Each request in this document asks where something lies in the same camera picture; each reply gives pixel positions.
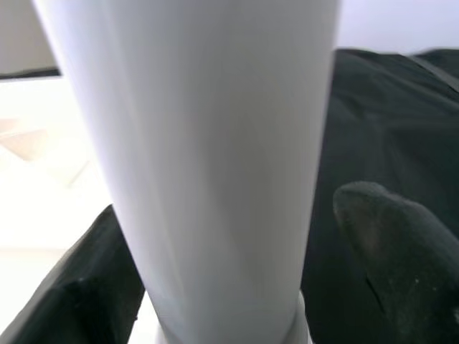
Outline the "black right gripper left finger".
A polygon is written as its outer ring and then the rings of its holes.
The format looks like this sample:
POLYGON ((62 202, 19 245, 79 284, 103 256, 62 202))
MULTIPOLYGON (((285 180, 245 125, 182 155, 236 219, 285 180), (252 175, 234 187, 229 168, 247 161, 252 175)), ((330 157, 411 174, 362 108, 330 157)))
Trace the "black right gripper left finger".
POLYGON ((0 344, 128 344, 144 293, 107 206, 0 334, 0 344))

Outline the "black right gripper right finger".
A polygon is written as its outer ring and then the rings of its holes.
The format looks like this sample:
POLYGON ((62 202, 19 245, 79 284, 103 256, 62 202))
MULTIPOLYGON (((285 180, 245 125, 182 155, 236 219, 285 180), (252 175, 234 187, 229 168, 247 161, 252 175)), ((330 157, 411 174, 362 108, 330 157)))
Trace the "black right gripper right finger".
POLYGON ((401 344, 459 344, 459 239, 428 208, 371 182, 333 212, 401 344))

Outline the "white plastic table top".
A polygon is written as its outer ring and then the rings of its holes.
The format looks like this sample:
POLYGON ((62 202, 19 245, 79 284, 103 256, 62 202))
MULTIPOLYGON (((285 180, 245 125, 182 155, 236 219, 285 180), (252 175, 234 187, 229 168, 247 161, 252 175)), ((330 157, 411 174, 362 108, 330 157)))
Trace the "white plastic table top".
MULTIPOLYGON (((60 77, 0 80, 0 334, 112 201, 60 77)), ((146 292, 128 344, 160 344, 146 292)))

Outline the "white plastic table leg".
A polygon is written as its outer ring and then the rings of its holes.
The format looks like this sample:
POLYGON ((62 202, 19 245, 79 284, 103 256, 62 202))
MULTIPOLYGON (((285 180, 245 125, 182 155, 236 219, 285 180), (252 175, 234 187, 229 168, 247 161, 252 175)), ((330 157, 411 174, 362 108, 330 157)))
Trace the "white plastic table leg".
POLYGON ((32 0, 162 344, 309 344, 340 0, 32 0))

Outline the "black cloth table cover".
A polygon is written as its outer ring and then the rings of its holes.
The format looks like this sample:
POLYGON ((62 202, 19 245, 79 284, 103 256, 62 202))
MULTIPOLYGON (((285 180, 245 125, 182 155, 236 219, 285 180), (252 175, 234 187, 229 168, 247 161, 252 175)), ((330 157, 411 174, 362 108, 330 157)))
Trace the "black cloth table cover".
POLYGON ((428 208, 459 239, 459 50, 336 53, 299 306, 280 336, 198 344, 401 344, 341 233, 333 195, 371 182, 428 208))

